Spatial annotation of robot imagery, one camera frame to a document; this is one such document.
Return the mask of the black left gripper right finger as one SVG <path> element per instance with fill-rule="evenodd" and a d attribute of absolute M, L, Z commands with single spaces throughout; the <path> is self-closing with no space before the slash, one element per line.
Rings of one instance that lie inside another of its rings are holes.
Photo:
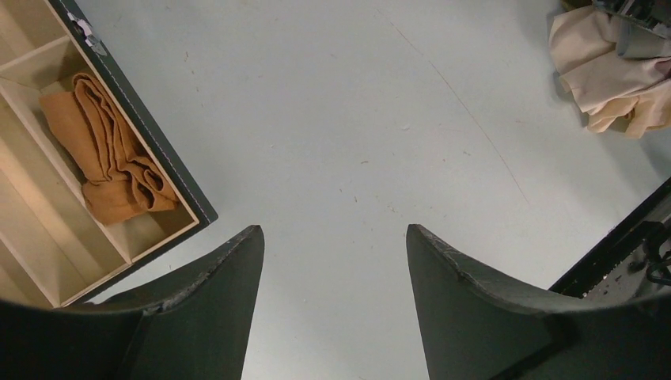
<path fill-rule="evenodd" d="M 411 224 L 406 247 L 432 379 L 667 379 L 670 297 L 574 298 L 492 268 Z"/>

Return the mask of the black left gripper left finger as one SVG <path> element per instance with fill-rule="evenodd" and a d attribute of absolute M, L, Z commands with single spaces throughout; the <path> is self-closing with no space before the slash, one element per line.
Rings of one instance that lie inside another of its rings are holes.
<path fill-rule="evenodd" d="M 142 286 L 53 310 L 1 304 L 4 379 L 239 379 L 264 257 L 260 226 Z"/>

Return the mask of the orange-brown underwear with cream waistband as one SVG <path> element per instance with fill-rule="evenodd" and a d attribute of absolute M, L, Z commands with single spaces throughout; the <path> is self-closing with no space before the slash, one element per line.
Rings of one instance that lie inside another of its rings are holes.
<path fill-rule="evenodd" d="M 77 73 L 72 86 L 39 103 L 51 133 L 82 171 L 82 195 L 92 215 L 113 225 L 177 209 L 177 194 L 101 82 Z"/>

